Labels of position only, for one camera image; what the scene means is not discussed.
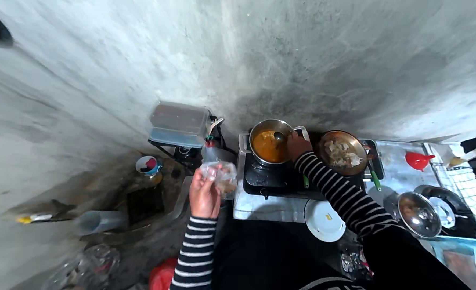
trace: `hand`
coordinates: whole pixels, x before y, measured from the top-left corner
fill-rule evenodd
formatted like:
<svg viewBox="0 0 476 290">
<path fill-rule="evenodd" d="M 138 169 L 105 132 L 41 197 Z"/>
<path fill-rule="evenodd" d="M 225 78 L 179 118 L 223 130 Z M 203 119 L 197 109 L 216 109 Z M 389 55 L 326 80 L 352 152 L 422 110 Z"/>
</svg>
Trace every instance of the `hand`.
<svg viewBox="0 0 476 290">
<path fill-rule="evenodd" d="M 193 175 L 190 185 L 190 208 L 195 217 L 217 218 L 220 212 L 221 192 L 213 185 L 216 170 L 210 171 L 210 173 L 212 175 L 208 178 L 203 178 L 203 174 L 198 168 Z"/>
<path fill-rule="evenodd" d="M 295 162 L 297 158 L 306 151 L 313 151 L 311 143 L 306 141 L 305 138 L 297 135 L 297 132 L 293 132 L 292 135 L 288 136 L 286 147 L 288 148 L 288 154 L 293 162 Z"/>
</svg>

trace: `black and white striped shirt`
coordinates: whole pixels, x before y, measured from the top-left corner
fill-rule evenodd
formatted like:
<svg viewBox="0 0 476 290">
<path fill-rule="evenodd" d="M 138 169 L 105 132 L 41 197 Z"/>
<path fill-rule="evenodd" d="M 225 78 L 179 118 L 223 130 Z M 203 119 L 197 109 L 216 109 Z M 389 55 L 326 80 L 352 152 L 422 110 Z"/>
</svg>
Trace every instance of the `black and white striped shirt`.
<svg viewBox="0 0 476 290">
<path fill-rule="evenodd" d="M 216 219 L 191 216 L 170 289 L 211 289 Z"/>
<path fill-rule="evenodd" d="M 295 161 L 295 168 L 320 188 L 326 199 L 346 226 L 364 238 L 389 227 L 399 226 L 383 206 L 365 191 L 349 183 L 347 178 L 333 171 L 317 158 L 313 151 L 306 152 Z"/>
<path fill-rule="evenodd" d="M 375 235 L 389 227 L 401 227 L 382 206 L 374 202 L 363 190 L 350 184 L 345 177 L 325 166 L 313 152 L 299 156 L 295 168 L 321 189 L 347 227 L 360 238 Z M 215 227 L 215 219 L 190 217 L 179 253 L 178 266 L 170 285 L 171 290 L 211 289 Z M 326 277 L 309 283 L 303 289 L 328 285 L 338 287 L 353 284 L 344 277 Z"/>
</svg>

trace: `clear plastic box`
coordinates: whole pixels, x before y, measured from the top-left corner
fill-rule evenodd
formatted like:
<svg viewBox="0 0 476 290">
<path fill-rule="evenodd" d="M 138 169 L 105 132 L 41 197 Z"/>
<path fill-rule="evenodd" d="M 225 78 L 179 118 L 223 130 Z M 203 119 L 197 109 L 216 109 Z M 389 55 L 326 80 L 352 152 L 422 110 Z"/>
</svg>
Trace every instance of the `clear plastic box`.
<svg viewBox="0 0 476 290">
<path fill-rule="evenodd" d="M 208 109 L 166 101 L 157 103 L 150 122 L 151 141 L 187 148 L 201 148 L 211 125 Z"/>
</svg>

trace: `gray wall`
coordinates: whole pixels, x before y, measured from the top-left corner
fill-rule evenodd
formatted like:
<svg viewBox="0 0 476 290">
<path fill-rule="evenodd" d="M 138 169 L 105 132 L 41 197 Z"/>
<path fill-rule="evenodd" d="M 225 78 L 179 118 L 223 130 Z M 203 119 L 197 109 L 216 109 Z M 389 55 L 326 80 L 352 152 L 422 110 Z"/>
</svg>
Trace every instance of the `gray wall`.
<svg viewBox="0 0 476 290">
<path fill-rule="evenodd" d="M 0 214 L 149 148 L 158 98 L 208 106 L 230 133 L 279 118 L 380 139 L 476 136 L 476 0 L 12 0 L 0 18 L 15 39 L 0 48 Z M 78 247 L 53 227 L 33 225 L 25 243 L 0 229 L 13 240 L 0 243 L 0 289 Z"/>
</svg>

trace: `frying pan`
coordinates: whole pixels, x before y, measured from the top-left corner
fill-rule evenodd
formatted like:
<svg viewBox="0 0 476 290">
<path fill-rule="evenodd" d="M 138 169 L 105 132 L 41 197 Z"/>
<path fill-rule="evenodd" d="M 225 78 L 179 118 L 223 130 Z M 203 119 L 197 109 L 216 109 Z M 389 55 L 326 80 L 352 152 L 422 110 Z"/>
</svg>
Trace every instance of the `frying pan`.
<svg viewBox="0 0 476 290">
<path fill-rule="evenodd" d="M 345 143 L 349 146 L 347 149 L 348 152 L 355 153 L 359 158 L 361 158 L 360 164 L 354 167 L 347 166 L 332 166 L 331 159 L 326 152 L 325 143 L 328 141 L 338 141 L 340 143 Z M 326 163 L 327 166 L 332 168 L 334 171 L 340 173 L 341 175 L 352 176 L 357 175 L 365 171 L 367 167 L 367 152 L 363 148 L 363 144 L 353 135 L 347 133 L 346 131 L 341 130 L 332 130 L 326 132 L 320 138 L 319 144 L 317 144 L 320 157 Z"/>
</svg>

